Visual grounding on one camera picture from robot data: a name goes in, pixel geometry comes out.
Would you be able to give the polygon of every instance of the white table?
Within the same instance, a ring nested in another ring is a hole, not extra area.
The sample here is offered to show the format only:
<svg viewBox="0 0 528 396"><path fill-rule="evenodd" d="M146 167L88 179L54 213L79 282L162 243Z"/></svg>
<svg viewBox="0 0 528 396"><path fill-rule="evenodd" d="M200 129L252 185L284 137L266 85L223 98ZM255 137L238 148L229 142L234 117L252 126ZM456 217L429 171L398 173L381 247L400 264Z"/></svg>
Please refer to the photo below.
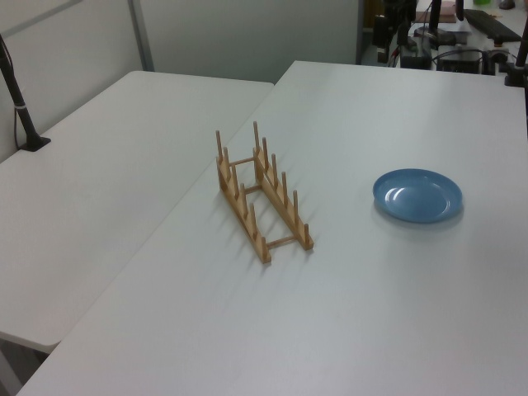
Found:
<svg viewBox="0 0 528 396"><path fill-rule="evenodd" d="M271 88L130 73L0 164L0 338L53 350Z"/></svg>
<svg viewBox="0 0 528 396"><path fill-rule="evenodd" d="M250 120L299 190L314 250L292 243L263 266L211 163L20 396L525 396L523 91L297 62ZM247 122L231 160L252 143ZM380 213L372 185L401 167L453 178L464 213ZM275 232L272 210L257 213Z"/></svg>

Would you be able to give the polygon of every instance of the wall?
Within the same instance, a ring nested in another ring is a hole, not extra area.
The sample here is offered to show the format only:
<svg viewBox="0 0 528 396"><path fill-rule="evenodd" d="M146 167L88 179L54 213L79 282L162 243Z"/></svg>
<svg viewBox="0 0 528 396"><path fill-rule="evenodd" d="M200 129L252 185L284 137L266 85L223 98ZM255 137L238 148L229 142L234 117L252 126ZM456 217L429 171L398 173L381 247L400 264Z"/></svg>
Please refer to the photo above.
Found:
<svg viewBox="0 0 528 396"><path fill-rule="evenodd" d="M83 0L4 40L39 133L141 69L127 0ZM2 79L0 162L15 152L12 130L13 104Z"/></svg>
<svg viewBox="0 0 528 396"><path fill-rule="evenodd" d="M294 60L353 64L358 0L138 0L157 72L276 83Z"/></svg>

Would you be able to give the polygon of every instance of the gray floor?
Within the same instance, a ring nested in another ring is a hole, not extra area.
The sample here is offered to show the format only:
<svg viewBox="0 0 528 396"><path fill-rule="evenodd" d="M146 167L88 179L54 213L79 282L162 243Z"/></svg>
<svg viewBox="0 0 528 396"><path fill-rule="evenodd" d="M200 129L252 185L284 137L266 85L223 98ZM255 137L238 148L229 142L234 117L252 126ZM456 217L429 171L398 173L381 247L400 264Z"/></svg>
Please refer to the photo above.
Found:
<svg viewBox="0 0 528 396"><path fill-rule="evenodd" d="M42 352L0 339L0 396L14 396L44 362Z"/></svg>

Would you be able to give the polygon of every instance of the black cable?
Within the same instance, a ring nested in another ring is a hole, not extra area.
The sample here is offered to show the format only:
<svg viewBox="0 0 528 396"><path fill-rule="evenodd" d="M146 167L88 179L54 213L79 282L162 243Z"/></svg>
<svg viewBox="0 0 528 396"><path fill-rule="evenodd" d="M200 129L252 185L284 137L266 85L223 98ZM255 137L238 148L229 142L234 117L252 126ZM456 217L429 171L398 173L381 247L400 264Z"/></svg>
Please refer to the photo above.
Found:
<svg viewBox="0 0 528 396"><path fill-rule="evenodd" d="M483 54L484 51L480 49L453 49L452 51L447 51L443 54L435 56L433 59L431 59L433 62L435 60L438 60L440 58L444 58L445 56L449 55L455 55L455 54L463 54L464 52L479 52L480 54Z"/></svg>
<svg viewBox="0 0 528 396"><path fill-rule="evenodd" d="M14 109L15 111L15 146L17 150L20 150L20 146L18 145L18 138L17 138L17 109Z"/></svg>
<svg viewBox="0 0 528 396"><path fill-rule="evenodd" d="M431 10L432 2L429 3L429 7L426 9L426 13L423 17L423 26L422 26L422 40L420 42L420 45L423 48L423 38L425 37L425 31L426 31L426 21L427 21L427 15L429 15L429 10Z"/></svg>
<svg viewBox="0 0 528 396"><path fill-rule="evenodd" d="M11 54L9 54L9 49L7 49L7 45L3 41L2 35L0 35L0 45L2 45L4 51L6 51L7 59L9 60L9 65L11 66L11 70L13 70L13 59L11 59Z"/></svg>
<svg viewBox="0 0 528 396"><path fill-rule="evenodd" d="M393 62L393 68L396 67L396 61L398 60L398 56L401 54L401 48L398 46L398 52L396 53L396 56L394 56L394 62Z"/></svg>
<svg viewBox="0 0 528 396"><path fill-rule="evenodd" d="M6 55L7 55L7 59L9 60L9 66L11 67L11 70L13 70L13 59L11 59L11 54L9 54L9 49L7 49L7 46L6 46L6 43L4 42L2 36L0 35L0 45L2 46L3 50L5 51ZM18 145L18 138L17 138L17 109L16 107L13 109L14 111L14 114L15 114L15 120L14 120L14 130L13 130L13 135L14 135L14 138L15 138L15 146L16 146L16 149L17 150L20 150L20 146Z"/></svg>

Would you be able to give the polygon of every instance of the blue plate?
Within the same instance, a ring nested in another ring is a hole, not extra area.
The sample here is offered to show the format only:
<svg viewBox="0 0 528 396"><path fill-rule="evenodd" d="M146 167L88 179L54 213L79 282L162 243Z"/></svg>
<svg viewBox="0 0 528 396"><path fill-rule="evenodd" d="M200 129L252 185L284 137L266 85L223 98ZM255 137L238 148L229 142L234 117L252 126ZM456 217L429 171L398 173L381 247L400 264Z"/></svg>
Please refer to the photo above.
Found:
<svg viewBox="0 0 528 396"><path fill-rule="evenodd" d="M385 173L372 189L378 206L413 223L449 219L462 209L462 191L449 178L423 169Z"/></svg>

